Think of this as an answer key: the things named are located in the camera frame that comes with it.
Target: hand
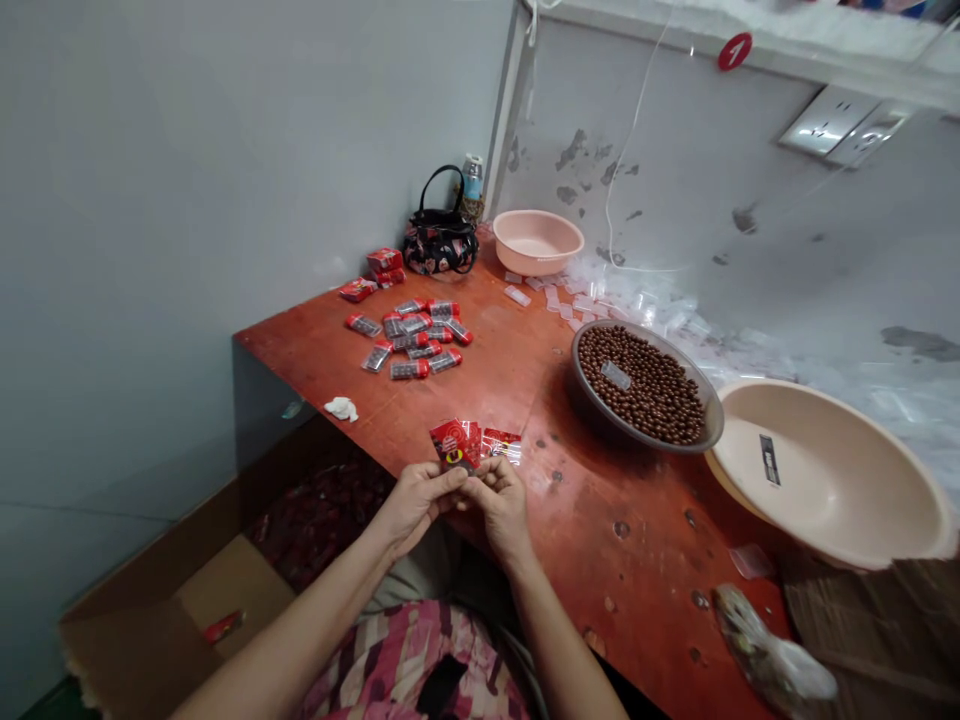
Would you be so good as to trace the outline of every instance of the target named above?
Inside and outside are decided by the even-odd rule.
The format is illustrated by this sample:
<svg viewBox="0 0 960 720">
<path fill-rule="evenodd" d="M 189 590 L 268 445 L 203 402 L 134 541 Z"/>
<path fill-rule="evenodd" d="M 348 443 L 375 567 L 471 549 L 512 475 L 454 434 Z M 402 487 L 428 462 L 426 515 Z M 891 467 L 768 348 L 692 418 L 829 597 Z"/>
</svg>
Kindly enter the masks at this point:
<svg viewBox="0 0 960 720">
<path fill-rule="evenodd" d="M 430 524 L 453 508 L 451 493 L 467 479 L 467 471 L 454 468 L 440 472 L 437 463 L 407 465 L 393 492 L 370 523 L 382 532 L 396 562 L 416 547 Z"/>
<path fill-rule="evenodd" d="M 536 557 L 527 529 L 527 489 L 505 457 L 483 460 L 460 494 L 483 510 L 487 540 L 504 569 L 517 570 Z"/>
</svg>

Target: white tissue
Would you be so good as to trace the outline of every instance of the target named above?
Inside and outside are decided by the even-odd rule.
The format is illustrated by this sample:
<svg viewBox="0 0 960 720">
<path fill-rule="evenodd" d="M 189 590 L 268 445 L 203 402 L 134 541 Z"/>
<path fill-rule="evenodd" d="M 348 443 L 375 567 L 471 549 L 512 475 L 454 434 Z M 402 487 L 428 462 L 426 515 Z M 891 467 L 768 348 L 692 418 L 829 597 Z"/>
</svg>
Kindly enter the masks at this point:
<svg viewBox="0 0 960 720">
<path fill-rule="evenodd" d="M 350 398 L 335 397 L 324 405 L 323 409 L 337 418 L 337 420 L 350 418 L 350 422 L 356 422 L 360 419 L 360 416 L 357 415 L 357 406 L 353 404 L 353 400 Z"/>
</svg>

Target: beige plastic basin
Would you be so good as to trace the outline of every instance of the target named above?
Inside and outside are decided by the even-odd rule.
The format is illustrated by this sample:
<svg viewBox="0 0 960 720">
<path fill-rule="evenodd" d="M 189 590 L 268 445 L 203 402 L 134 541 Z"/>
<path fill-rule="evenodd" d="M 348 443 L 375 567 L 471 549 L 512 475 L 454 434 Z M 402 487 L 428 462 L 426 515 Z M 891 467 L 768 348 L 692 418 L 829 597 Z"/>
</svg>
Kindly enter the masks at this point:
<svg viewBox="0 0 960 720">
<path fill-rule="evenodd" d="M 945 493 L 865 415 L 778 380 L 718 394 L 725 427 L 707 462 L 748 510 L 835 564 L 874 570 L 897 558 L 954 555 L 957 525 Z"/>
<path fill-rule="evenodd" d="M 500 262 L 518 275 L 553 275 L 583 249 L 580 229 L 544 210 L 500 213 L 494 218 L 493 234 Z"/>
</svg>

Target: person's right hand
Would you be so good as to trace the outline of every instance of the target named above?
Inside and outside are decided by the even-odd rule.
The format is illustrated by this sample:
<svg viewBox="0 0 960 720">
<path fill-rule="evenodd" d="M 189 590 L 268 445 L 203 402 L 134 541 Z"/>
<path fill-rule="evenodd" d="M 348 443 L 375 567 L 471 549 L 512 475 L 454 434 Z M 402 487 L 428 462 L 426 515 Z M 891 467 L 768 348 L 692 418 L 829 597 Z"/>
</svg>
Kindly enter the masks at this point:
<svg viewBox="0 0 960 720">
<path fill-rule="evenodd" d="M 487 540 L 504 569 L 518 569 L 534 557 L 527 528 L 527 489 L 505 457 L 483 460 L 460 493 L 483 510 Z"/>
</svg>

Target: black handbag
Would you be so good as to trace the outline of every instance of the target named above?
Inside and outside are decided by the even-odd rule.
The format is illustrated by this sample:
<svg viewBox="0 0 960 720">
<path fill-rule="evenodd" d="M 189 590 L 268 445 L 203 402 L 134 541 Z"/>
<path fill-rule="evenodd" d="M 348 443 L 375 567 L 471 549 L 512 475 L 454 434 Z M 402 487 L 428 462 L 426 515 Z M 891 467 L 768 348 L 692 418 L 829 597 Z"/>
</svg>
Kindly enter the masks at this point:
<svg viewBox="0 0 960 720">
<path fill-rule="evenodd" d="M 460 176 L 460 192 L 453 210 L 424 210 L 427 188 L 440 173 L 453 170 Z M 477 226 L 460 214 L 463 203 L 463 173 L 456 165 L 444 165 L 437 170 L 420 193 L 420 209 L 407 221 L 403 235 L 403 260 L 413 272 L 420 275 L 453 270 L 466 275 L 473 269 L 480 252 Z"/>
</svg>

